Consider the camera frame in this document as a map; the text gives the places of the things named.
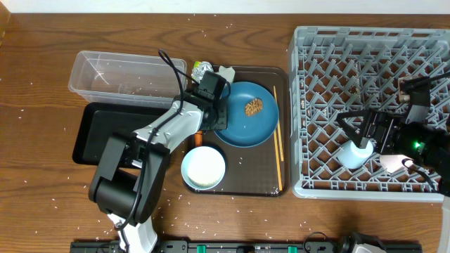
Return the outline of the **small pink bowl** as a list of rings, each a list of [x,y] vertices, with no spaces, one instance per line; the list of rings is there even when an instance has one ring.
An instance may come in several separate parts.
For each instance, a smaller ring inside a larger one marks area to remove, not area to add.
[[[381,155],[379,160],[383,169],[390,174],[413,165],[413,160],[405,155]]]

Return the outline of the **light blue bowl with rice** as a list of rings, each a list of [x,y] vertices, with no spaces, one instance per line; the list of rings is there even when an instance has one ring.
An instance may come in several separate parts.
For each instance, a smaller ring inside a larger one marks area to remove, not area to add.
[[[225,172],[223,155],[209,146],[190,150],[181,163],[182,178],[194,190],[212,189],[220,183]]]

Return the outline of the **light blue cup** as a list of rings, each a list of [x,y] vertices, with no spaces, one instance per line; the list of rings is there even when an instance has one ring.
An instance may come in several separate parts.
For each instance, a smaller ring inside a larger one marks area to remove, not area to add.
[[[373,154],[373,144],[367,142],[365,148],[358,148],[352,141],[347,141],[340,146],[342,150],[337,154],[340,164],[348,169],[358,169]]]

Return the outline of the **brown cookie food scrap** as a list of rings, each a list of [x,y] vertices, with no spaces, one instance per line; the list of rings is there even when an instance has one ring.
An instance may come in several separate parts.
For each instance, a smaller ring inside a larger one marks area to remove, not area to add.
[[[260,98],[254,98],[248,102],[244,107],[245,115],[248,117],[254,116],[263,110],[263,101]]]

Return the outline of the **dark blue plate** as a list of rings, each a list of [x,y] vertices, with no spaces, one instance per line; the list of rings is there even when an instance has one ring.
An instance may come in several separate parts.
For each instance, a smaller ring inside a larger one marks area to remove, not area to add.
[[[214,133],[229,145],[239,148],[258,146],[269,139],[279,120],[278,105],[272,93],[253,82],[235,82],[222,92],[227,96],[228,126]],[[245,106],[254,99],[262,101],[262,109],[254,115],[245,113]]]

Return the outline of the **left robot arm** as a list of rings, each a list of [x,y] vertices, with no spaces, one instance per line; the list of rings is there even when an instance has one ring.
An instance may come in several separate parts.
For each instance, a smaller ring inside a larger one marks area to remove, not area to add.
[[[89,199],[113,222],[125,252],[153,251],[158,236],[150,216],[161,195],[169,156],[197,131],[227,127],[229,95],[185,91],[154,122],[107,140]]]

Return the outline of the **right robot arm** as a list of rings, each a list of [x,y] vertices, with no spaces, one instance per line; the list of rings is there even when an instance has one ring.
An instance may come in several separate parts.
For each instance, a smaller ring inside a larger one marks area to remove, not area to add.
[[[449,251],[449,133],[442,129],[430,129],[420,122],[407,123],[401,115],[375,110],[341,112],[337,122],[354,144],[363,148],[375,141],[375,152],[380,155],[404,155],[408,161],[439,174],[435,188],[424,172],[418,171],[430,185],[430,190],[444,196],[442,203],[442,232],[439,252]]]

